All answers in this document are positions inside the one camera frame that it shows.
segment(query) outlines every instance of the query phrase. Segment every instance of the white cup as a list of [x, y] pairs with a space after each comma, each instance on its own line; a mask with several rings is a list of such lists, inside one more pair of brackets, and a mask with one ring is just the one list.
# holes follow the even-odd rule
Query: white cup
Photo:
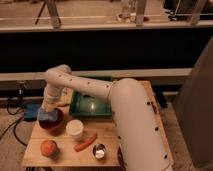
[[69, 134], [75, 140], [81, 139], [83, 135], [83, 131], [84, 131], [84, 125], [78, 119], [71, 120], [66, 125], [67, 134]]

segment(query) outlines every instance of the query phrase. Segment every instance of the green tray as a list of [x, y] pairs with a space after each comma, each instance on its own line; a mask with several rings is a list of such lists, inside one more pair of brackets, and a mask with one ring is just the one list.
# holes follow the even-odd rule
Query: green tray
[[[109, 76], [84, 76], [98, 80], [112, 81]], [[74, 91], [69, 110], [70, 115], [74, 117], [111, 117], [110, 105], [100, 101], [97, 98], [83, 95]]]

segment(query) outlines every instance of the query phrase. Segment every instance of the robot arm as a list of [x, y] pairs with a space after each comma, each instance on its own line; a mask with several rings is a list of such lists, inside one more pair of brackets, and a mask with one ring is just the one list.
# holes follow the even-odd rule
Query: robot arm
[[68, 66], [47, 70], [42, 108], [56, 103], [63, 87], [109, 102], [127, 171], [172, 171], [152, 106], [141, 84], [130, 78], [108, 82], [72, 76]]

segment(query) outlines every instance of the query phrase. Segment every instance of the wooden table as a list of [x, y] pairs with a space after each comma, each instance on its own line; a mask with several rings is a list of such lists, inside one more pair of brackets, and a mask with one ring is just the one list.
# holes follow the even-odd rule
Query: wooden table
[[[166, 134], [164, 132], [163, 124], [157, 107], [157, 103], [154, 98], [154, 94], [151, 88], [151, 84], [148, 81], [142, 81], [142, 85], [145, 87], [150, 100], [153, 104], [154, 111], [156, 113], [156, 120], [161, 131], [161, 135], [166, 147], [168, 157], [173, 163], [171, 151], [167, 142]], [[68, 94], [62, 97], [63, 101], [70, 102], [72, 90], [68, 91]], [[116, 133], [115, 124], [112, 119], [82, 119], [85, 126], [84, 137], [88, 138], [95, 132], [98, 133], [98, 138], [88, 148], [81, 152], [75, 152], [73, 147], [76, 144], [66, 132], [65, 125], [72, 119], [68, 115], [69, 106], [62, 107], [61, 110], [65, 113], [65, 121], [63, 126], [55, 134], [50, 134], [46, 130], [39, 126], [36, 122], [32, 131], [31, 138], [29, 140], [25, 155], [23, 157], [22, 164], [25, 167], [118, 167], [117, 150], [119, 147], [118, 137]], [[59, 146], [60, 153], [55, 159], [44, 157], [40, 153], [40, 144], [45, 139], [55, 140]], [[102, 143], [106, 146], [107, 157], [105, 160], [96, 160], [92, 154], [92, 148], [95, 144]]]

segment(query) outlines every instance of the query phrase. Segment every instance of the black cable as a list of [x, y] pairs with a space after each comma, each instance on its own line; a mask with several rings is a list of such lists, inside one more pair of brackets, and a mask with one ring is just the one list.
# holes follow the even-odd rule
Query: black cable
[[4, 131], [3, 133], [0, 135], [0, 140], [3, 138], [3, 136], [7, 133], [7, 131], [16, 123], [18, 122], [22, 117], [18, 118], [17, 120], [15, 120], [14, 122], [12, 122]]
[[[10, 115], [16, 115], [16, 114], [18, 114], [24, 108], [22, 102], [23, 102], [23, 98], [22, 97], [18, 97], [17, 101], [12, 100], [12, 98], [8, 98], [8, 101], [7, 101], [7, 112]], [[15, 112], [11, 112], [10, 111], [11, 107], [17, 108], [18, 106], [21, 106], [21, 107], [19, 107]]]
[[22, 119], [23, 119], [23, 116], [22, 116], [21, 118], [19, 118], [19, 119], [17, 120], [17, 122], [15, 123], [15, 126], [14, 126], [14, 128], [13, 128], [13, 135], [15, 136], [16, 140], [17, 140], [19, 143], [21, 143], [21, 144], [24, 145], [24, 146], [27, 146], [27, 144], [24, 143], [24, 142], [17, 136], [17, 134], [16, 134], [16, 128], [17, 128], [18, 124], [22, 121]]

